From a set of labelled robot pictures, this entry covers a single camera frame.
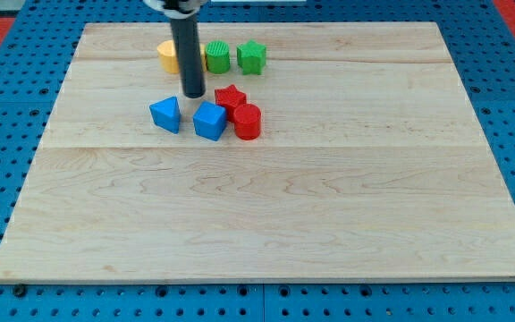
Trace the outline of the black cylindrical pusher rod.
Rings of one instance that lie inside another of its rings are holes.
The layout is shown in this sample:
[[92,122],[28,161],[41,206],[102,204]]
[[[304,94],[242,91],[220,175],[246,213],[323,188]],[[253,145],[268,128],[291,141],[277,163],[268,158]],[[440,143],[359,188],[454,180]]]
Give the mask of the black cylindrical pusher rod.
[[206,92],[196,15],[171,19],[171,31],[181,76],[182,93],[188,98],[202,97]]

